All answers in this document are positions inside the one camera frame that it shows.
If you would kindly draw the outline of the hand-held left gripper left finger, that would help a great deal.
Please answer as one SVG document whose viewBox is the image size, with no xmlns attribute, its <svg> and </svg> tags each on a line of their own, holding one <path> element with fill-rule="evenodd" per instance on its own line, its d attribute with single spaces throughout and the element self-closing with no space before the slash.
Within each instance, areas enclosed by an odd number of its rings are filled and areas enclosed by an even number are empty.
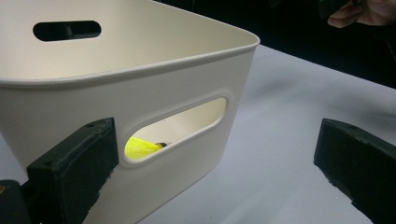
<svg viewBox="0 0 396 224">
<path fill-rule="evenodd" d="M 118 164 L 113 118 L 66 137 L 27 167 L 34 224 L 82 224 Z"/>
</svg>

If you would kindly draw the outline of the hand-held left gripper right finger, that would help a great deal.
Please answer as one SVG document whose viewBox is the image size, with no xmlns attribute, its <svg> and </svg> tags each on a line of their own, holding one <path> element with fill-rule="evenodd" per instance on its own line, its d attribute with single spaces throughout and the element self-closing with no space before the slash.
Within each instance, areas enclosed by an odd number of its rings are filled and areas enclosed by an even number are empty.
<svg viewBox="0 0 396 224">
<path fill-rule="evenodd" d="M 396 224 L 396 146 L 359 127 L 324 119 L 314 164 L 374 224 Z"/>
</svg>

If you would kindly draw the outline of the yellow shuttlecock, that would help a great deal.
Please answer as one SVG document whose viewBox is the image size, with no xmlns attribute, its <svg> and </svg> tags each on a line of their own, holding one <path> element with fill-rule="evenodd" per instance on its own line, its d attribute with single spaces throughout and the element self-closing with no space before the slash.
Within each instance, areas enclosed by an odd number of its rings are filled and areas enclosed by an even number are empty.
<svg viewBox="0 0 396 224">
<path fill-rule="evenodd" d="M 151 143 L 149 141 L 132 136 L 125 145 L 124 154 L 131 160 L 140 160 L 167 146 L 169 146 L 169 143 Z"/>
</svg>

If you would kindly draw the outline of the white plastic storage bin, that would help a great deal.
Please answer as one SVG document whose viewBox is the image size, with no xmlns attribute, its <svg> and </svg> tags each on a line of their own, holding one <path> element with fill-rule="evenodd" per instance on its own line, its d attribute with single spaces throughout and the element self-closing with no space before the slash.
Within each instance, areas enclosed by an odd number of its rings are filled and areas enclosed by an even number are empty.
<svg viewBox="0 0 396 224">
<path fill-rule="evenodd" d="M 119 164 L 82 224 L 136 224 L 222 158 L 259 38 L 153 0 L 0 0 L 0 135 L 20 166 L 113 118 Z M 140 160 L 130 137 L 169 146 Z M 0 224 L 34 224 L 0 205 Z"/>
</svg>

